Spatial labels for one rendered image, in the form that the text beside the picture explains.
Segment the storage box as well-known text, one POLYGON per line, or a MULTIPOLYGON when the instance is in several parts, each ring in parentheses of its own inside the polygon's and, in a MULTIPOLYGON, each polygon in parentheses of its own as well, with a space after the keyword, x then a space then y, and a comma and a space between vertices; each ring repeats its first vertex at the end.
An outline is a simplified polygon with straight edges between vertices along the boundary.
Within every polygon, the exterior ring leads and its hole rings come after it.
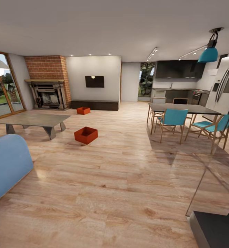
POLYGON ((74 132, 75 140, 84 144, 90 144, 93 140, 98 138, 98 130, 84 127, 74 132))
POLYGON ((88 108, 88 107, 77 108, 77 113, 85 115, 87 113, 90 113, 90 108, 88 108))

